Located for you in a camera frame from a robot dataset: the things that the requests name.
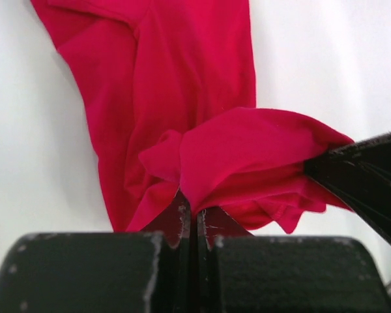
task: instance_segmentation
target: shirt sleeve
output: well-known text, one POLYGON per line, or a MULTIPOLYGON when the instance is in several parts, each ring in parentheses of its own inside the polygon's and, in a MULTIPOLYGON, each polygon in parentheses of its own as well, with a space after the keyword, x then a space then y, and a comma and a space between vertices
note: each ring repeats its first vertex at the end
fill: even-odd
POLYGON ((136 28, 152 0, 48 0, 49 5, 127 23, 136 28))

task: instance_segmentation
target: white background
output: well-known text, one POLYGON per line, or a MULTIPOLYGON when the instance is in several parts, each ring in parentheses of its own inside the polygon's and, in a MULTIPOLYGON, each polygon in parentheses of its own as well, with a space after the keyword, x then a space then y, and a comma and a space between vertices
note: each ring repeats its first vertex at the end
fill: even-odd
MULTIPOLYGON (((356 140, 391 131, 391 0, 251 0, 251 13, 259 107, 356 140)), ((29 2, 0 0, 0 263, 25 233, 110 229, 70 71, 29 2)), ((391 279, 391 248, 352 213, 305 215, 296 233, 358 238, 391 279)))

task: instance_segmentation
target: crumpled fabric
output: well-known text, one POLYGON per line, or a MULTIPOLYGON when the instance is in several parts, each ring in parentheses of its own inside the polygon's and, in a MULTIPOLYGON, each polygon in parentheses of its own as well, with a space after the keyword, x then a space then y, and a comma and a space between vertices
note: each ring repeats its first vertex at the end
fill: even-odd
MULTIPOLYGON (((327 203, 347 208, 303 174, 303 162, 350 143, 305 115, 235 108, 184 134, 165 132, 139 159, 151 175, 180 188, 194 215, 219 206, 247 229, 276 221, 292 233, 304 211, 324 212, 327 203)), ((163 211, 157 194, 139 205, 128 230, 163 211)))
POLYGON ((145 171, 140 152, 170 129, 255 107, 248 0, 31 2, 82 95, 115 231, 177 192, 145 171))
POLYGON ((254 110, 248 0, 31 0, 85 105, 115 231, 181 189, 245 228, 290 233, 336 197, 302 162, 351 140, 292 112, 254 110))

